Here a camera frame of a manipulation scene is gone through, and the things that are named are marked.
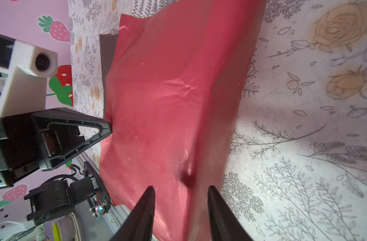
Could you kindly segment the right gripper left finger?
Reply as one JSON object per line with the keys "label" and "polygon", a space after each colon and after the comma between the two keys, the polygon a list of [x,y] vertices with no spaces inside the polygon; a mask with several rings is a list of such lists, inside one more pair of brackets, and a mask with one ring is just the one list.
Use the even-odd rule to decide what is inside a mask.
{"label": "right gripper left finger", "polygon": [[151,241],[155,214],[155,190],[149,186],[110,241]]}

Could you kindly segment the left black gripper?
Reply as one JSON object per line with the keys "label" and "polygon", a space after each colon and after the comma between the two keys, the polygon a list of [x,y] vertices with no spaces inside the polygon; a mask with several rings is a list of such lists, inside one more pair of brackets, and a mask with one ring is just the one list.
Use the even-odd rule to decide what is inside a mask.
{"label": "left black gripper", "polygon": [[0,118],[0,189],[59,168],[112,134],[112,124],[69,108]]}

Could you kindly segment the dark red wrapping paper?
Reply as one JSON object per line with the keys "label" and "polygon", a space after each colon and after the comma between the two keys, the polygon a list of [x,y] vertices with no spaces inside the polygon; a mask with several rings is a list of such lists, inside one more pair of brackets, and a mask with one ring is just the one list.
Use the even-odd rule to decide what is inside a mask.
{"label": "dark red wrapping paper", "polygon": [[99,170],[129,209],[154,187],[161,241],[210,240],[207,190],[222,182],[264,10],[264,1],[177,1],[120,18]]}

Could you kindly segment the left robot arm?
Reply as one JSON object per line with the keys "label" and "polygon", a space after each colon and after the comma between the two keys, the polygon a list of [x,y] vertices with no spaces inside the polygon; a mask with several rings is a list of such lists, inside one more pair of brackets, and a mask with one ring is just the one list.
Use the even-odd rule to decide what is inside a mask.
{"label": "left robot arm", "polygon": [[[110,122],[68,108],[0,117],[0,189],[38,170],[55,170],[112,133]],[[0,207],[0,240],[28,231],[90,201],[95,215],[106,214],[111,198],[98,172],[88,162],[82,178],[58,175]]]}

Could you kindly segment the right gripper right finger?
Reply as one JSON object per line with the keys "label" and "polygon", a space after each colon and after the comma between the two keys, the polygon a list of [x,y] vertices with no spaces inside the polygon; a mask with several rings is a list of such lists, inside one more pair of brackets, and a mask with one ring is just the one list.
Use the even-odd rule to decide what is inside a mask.
{"label": "right gripper right finger", "polygon": [[207,206],[212,241],[253,241],[215,186],[208,188]]}

